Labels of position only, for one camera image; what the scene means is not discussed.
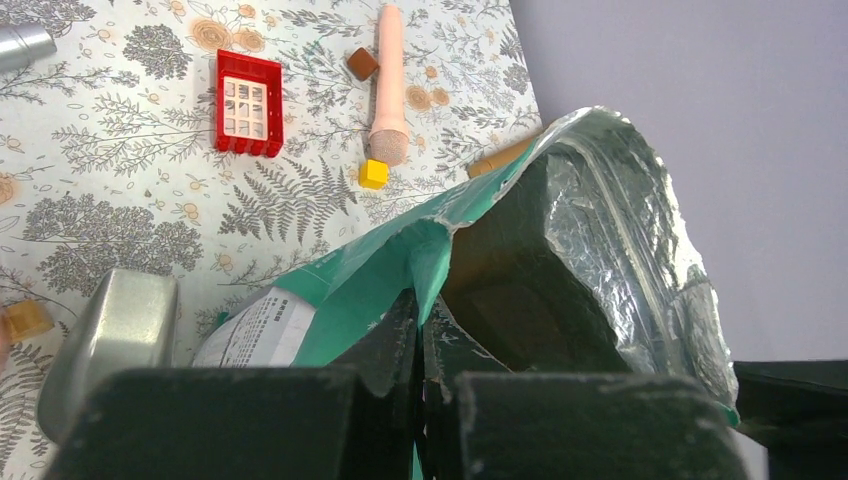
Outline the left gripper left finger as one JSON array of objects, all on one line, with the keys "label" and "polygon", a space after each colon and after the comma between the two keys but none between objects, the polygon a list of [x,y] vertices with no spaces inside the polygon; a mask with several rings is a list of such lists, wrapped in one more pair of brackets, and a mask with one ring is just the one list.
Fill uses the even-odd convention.
[{"label": "left gripper left finger", "polygon": [[136,369],[84,404],[50,479],[409,479],[418,305],[320,368]]}]

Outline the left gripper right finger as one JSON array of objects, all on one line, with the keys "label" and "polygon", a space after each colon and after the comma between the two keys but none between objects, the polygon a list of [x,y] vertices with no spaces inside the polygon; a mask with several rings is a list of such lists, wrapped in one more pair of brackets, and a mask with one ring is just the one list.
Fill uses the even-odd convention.
[{"label": "left gripper right finger", "polygon": [[436,301],[422,331],[425,479],[743,479],[727,411],[692,380],[514,373]]}]

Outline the metal food scoop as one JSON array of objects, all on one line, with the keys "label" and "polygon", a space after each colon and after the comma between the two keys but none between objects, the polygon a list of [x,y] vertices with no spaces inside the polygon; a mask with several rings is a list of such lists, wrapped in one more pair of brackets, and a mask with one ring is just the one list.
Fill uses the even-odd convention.
[{"label": "metal food scoop", "polygon": [[171,276],[113,269],[101,280],[57,352],[39,392],[36,420],[58,443],[107,378],[173,361],[179,286]]}]

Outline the green pet food bag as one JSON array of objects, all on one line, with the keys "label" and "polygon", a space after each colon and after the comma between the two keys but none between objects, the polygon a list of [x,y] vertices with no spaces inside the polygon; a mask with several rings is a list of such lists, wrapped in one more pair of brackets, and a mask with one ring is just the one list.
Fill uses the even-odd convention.
[{"label": "green pet food bag", "polygon": [[573,113],[513,164],[455,187],[259,290],[199,366],[320,368],[404,290],[418,305],[413,477],[421,475],[422,331],[436,301],[514,373],[694,381],[736,420],[716,295],[632,124]]}]

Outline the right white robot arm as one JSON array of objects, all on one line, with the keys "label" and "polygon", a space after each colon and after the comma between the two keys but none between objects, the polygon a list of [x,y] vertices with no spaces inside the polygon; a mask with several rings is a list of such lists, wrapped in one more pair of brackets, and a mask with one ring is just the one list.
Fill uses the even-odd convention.
[{"label": "right white robot arm", "polygon": [[736,362],[737,430],[767,450],[771,479],[847,477],[847,362]]}]

